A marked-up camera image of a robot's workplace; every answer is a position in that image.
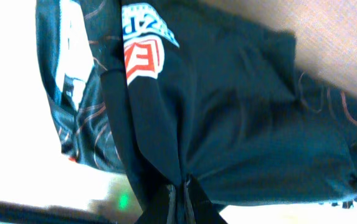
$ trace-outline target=logo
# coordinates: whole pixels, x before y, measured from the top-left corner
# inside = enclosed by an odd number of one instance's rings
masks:
[[[163,69],[164,47],[160,37],[147,35],[124,43],[127,86],[138,76],[158,78]]]
[[[141,34],[158,34],[175,46],[179,47],[177,40],[167,24],[156,10],[147,3],[130,4],[121,9],[123,23],[123,40],[139,37]]]

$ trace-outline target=green light spot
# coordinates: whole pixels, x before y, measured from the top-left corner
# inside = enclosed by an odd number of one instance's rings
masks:
[[[121,197],[120,197],[120,201],[119,201],[119,204],[118,204],[118,208],[120,210],[126,210],[128,208],[128,204],[130,202],[130,196],[128,196],[128,194],[123,194]]]

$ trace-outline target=white and red logo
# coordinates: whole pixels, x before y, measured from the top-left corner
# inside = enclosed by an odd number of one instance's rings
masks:
[[[160,37],[135,37],[124,43],[127,86],[138,76],[158,78],[163,69],[164,47]]]

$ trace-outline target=green dot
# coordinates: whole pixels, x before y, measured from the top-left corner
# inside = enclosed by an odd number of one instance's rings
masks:
[[[128,208],[129,202],[130,202],[130,196],[128,194],[123,194],[120,197],[118,208],[120,210],[126,210]]]

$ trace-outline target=white patch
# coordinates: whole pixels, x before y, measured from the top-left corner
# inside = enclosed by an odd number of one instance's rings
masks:
[[[77,109],[94,66],[93,57],[81,6],[71,0],[61,0],[60,10],[60,48],[55,81],[63,91],[65,75],[75,79],[72,101]]]
[[[160,37],[147,35],[124,43],[127,86],[138,76],[158,78],[163,70],[164,47]]]
[[[139,37],[141,34],[158,34],[175,46],[179,47],[177,40],[167,24],[156,10],[147,3],[130,4],[121,9],[123,23],[123,40]]]

